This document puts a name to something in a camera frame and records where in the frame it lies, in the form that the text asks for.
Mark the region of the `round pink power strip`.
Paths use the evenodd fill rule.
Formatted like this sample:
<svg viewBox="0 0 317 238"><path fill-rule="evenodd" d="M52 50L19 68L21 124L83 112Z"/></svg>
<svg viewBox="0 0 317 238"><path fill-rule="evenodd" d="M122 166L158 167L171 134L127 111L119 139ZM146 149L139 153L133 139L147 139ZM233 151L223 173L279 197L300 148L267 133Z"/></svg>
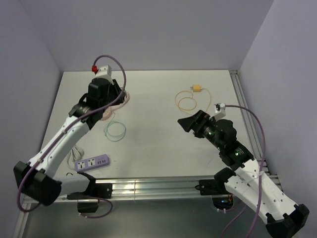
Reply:
<svg viewBox="0 0 317 238"><path fill-rule="evenodd" d="M101 118L101 121L104 121L104 120L109 119L109 118L111 117L111 115L112 115L112 111L111 111L111 110L110 110L110 111L105 111L105 112L103 113L103 116L102 116L102 118Z"/></svg>

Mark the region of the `yellow charger plug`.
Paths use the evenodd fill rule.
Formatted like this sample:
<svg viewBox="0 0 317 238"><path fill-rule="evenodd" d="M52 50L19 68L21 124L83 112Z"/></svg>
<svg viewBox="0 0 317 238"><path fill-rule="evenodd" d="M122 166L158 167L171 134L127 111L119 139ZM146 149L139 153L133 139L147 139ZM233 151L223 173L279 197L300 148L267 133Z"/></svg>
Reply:
<svg viewBox="0 0 317 238"><path fill-rule="evenodd" d="M193 84L193 85L190 87L190 89L192 90L192 92L198 93L198 92L201 92L202 87L201 87L201 85L199 85L199 84Z"/></svg>

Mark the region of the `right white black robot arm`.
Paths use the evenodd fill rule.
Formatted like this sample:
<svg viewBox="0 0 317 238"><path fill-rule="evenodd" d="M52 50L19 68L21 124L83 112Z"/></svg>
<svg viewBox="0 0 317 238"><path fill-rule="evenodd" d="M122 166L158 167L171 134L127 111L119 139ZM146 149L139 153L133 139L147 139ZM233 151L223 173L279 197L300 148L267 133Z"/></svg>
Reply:
<svg viewBox="0 0 317 238"><path fill-rule="evenodd" d="M237 140L232 121L211 117L200 110L177 122L185 132L208 140L219 150L219 157L226 165L210 184L199 182L201 194L217 191L235 195L255 211L273 238L291 238L304 227L309 209L290 199L260 169L253 154Z"/></svg>

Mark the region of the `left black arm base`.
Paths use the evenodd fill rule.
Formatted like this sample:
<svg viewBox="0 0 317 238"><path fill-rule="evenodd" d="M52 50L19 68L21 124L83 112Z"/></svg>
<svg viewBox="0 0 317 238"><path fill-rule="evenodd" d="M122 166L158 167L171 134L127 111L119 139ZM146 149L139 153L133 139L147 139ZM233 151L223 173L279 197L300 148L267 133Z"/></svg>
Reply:
<svg viewBox="0 0 317 238"><path fill-rule="evenodd" d="M101 199L109 200L112 195L112 183L97 183L91 191L85 193L71 193L66 196L67 200L85 200L92 197L97 198L97 202L77 202L77 211L79 213L95 213L99 208Z"/></svg>

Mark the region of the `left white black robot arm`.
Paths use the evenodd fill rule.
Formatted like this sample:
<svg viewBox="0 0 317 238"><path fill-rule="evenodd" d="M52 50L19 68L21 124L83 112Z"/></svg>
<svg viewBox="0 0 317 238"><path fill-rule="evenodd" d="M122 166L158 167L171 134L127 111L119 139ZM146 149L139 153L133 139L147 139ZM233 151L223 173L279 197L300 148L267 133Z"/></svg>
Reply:
<svg viewBox="0 0 317 238"><path fill-rule="evenodd" d="M79 102L72 107L63 126L50 142L27 163L19 161L13 168L18 194L25 194L44 206L59 196L77 193L85 198L96 194L96 179L84 172L55 178L56 171L74 145L102 118L104 111L124 98L124 86L115 79L92 79Z"/></svg>

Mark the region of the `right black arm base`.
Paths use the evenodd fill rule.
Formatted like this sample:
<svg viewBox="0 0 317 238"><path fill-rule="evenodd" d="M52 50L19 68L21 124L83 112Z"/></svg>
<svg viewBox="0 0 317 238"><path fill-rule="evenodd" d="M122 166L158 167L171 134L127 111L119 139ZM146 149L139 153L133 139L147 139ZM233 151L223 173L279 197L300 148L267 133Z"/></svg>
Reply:
<svg viewBox="0 0 317 238"><path fill-rule="evenodd" d="M195 190L198 190L201 196L211 196L212 204L216 209L224 211L235 206L233 194L229 193L224 184L217 179L201 179Z"/></svg>

